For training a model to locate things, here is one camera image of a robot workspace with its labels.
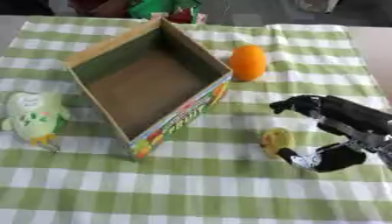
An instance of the orange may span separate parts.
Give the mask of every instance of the orange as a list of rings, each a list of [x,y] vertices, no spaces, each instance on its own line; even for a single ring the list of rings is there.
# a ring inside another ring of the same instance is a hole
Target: orange
[[[233,50],[229,64],[237,80],[252,81],[265,73],[267,58],[261,47],[244,45]]]

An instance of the table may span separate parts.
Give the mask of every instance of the table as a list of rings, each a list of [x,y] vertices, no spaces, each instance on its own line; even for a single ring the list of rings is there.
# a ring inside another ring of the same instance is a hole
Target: table
[[[376,109],[389,107],[347,28],[180,25],[220,59],[235,46],[263,46],[269,71],[254,82],[231,83],[208,114],[134,164],[110,156],[117,147],[108,125],[80,96],[60,60],[136,24],[31,17],[12,41],[0,60],[2,101],[15,90],[60,91],[73,120],[59,133],[62,152],[55,157],[0,132],[2,223],[392,221],[392,174],[377,157],[369,155],[364,165],[344,171],[316,174],[269,160],[258,146],[260,132],[276,126],[294,131],[301,153],[340,140],[300,115],[271,115],[268,104],[290,95],[334,94]]]

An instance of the green object in background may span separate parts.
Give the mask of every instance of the green object in background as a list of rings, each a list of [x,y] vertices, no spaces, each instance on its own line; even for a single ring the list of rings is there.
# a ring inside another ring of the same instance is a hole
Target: green object in background
[[[151,18],[151,13],[173,13],[178,7],[196,8],[195,14],[199,13],[200,1],[198,0],[143,0],[141,3],[129,9],[132,18]]]
[[[132,18],[151,18],[151,13],[172,13],[174,1],[172,0],[143,0],[141,3],[129,9]]]

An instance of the plush toy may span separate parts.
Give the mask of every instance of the plush toy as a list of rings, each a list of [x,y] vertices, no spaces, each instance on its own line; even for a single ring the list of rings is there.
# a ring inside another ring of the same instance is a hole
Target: plush toy
[[[229,64],[237,80],[252,81],[265,73],[267,58],[259,46],[244,45],[233,50]]]
[[[50,151],[59,148],[51,142],[59,119],[69,119],[68,111],[61,105],[61,95],[52,93],[15,93],[6,102],[7,118],[3,130],[14,130],[32,145],[42,145]]]

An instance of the green plush toy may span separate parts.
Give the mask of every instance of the green plush toy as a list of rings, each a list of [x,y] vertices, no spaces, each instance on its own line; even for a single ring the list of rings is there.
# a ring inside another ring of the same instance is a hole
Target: green plush toy
[[[59,147],[52,143],[60,118],[69,119],[69,112],[61,105],[61,95],[53,93],[15,93],[6,102],[7,118],[3,130],[14,130],[32,145],[40,144],[50,151]]]

